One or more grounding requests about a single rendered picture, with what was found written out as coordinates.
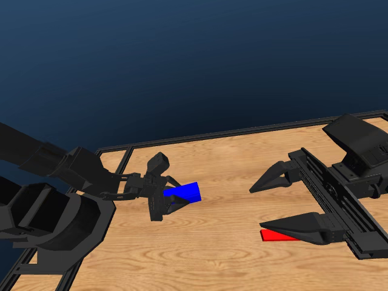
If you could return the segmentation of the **blue hollow socket block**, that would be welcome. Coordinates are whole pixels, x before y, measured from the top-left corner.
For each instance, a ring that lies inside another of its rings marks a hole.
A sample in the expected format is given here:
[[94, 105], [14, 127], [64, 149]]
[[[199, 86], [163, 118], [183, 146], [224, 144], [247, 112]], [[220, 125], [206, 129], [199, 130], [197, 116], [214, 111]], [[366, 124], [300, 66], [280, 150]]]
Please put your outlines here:
[[165, 197], [175, 195], [188, 200], [189, 203], [200, 202], [202, 200], [197, 182], [192, 182], [178, 187], [166, 186], [163, 194]]

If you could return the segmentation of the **thin red peg bar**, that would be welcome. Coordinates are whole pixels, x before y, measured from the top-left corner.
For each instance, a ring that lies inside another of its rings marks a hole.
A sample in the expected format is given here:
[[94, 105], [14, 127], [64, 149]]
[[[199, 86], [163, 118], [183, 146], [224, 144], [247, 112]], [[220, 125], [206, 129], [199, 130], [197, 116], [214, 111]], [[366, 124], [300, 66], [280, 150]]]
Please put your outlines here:
[[260, 230], [261, 238], [264, 242], [270, 241], [298, 241], [297, 238], [284, 235], [282, 233], [275, 232], [273, 230], [261, 229]]

